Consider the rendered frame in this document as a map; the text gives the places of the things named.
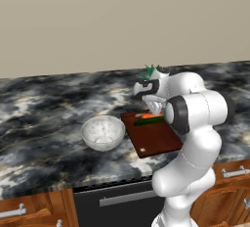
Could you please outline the white speckled bowl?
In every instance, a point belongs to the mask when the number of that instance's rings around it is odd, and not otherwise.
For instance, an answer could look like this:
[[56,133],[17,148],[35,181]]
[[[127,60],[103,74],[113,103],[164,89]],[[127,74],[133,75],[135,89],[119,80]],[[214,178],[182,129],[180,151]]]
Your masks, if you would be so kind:
[[124,123],[111,115],[92,117],[81,127],[85,144],[99,152],[108,152],[115,149],[122,142],[125,132]]

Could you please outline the green leafy plant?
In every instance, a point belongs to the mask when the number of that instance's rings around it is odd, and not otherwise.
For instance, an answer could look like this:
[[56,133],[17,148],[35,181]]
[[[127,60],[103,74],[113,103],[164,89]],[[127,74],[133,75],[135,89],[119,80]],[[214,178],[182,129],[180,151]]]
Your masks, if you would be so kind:
[[143,80],[149,81],[153,79],[160,79],[168,77],[170,71],[168,68],[158,65],[155,67],[154,65],[146,66],[146,74],[141,74],[141,78]]

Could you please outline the wooden cupboard door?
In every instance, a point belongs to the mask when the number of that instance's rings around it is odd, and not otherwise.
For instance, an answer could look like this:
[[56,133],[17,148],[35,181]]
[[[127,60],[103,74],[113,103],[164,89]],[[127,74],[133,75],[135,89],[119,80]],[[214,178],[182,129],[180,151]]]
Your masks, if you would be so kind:
[[198,227],[229,225],[243,205],[248,192],[246,186],[226,186],[209,190],[193,203],[190,216]]
[[66,214],[50,214],[47,209],[32,214],[0,218],[0,227],[57,227],[59,220],[62,221],[62,227],[79,227],[78,221]]

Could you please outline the orange carrot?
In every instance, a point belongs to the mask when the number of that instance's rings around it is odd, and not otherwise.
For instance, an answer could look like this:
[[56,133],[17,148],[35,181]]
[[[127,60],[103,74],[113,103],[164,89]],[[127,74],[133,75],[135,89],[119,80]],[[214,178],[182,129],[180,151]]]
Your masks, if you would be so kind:
[[162,113],[143,113],[142,114],[143,119],[154,118],[154,117],[163,117],[163,114]]

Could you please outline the green cucumber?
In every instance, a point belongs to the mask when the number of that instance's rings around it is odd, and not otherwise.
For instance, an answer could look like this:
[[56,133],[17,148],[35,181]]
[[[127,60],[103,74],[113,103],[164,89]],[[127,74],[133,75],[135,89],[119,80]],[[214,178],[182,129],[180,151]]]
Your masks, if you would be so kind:
[[148,124],[158,123],[164,120],[165,119],[163,116],[140,118],[134,122],[134,125],[135,126],[148,125]]

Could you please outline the wooden drawer front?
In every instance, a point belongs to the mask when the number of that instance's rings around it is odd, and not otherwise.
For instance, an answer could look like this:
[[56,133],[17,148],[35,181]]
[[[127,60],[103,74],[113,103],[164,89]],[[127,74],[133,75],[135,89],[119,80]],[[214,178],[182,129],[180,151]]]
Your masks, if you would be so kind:
[[219,184],[230,183],[234,185],[242,184],[242,185],[250,186],[250,174],[236,176],[232,178],[223,177],[223,174],[222,174],[223,168],[226,171],[234,171],[234,170],[238,170],[241,165],[243,165],[245,168],[250,168],[250,159],[214,164],[213,169],[216,174],[216,184],[219,185]]
[[61,192],[48,192],[31,196],[0,200],[0,212],[17,209],[20,204],[24,204],[27,209],[26,214],[36,213],[41,209],[47,209],[50,214],[64,212]]

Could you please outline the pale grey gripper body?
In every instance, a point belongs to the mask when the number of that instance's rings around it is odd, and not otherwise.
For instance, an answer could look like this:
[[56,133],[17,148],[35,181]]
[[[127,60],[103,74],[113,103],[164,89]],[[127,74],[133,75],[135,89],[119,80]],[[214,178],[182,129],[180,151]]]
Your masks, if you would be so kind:
[[146,103],[152,114],[160,114],[166,99],[155,95],[144,95],[143,101]]

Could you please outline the black dishwasher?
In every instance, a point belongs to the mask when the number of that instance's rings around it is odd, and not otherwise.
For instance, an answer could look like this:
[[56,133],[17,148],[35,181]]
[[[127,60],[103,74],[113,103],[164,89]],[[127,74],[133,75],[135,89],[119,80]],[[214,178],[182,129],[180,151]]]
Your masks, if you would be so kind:
[[164,199],[153,197],[123,204],[100,206],[100,199],[153,191],[151,181],[111,183],[73,190],[79,227],[150,227]]

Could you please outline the reddish brown tray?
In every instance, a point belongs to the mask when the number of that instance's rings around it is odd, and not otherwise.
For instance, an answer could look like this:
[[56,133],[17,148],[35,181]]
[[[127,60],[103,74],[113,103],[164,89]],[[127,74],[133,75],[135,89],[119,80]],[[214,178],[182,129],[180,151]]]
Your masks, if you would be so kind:
[[165,120],[136,125],[137,114],[122,113],[120,116],[140,159],[178,151],[182,147],[181,139]]

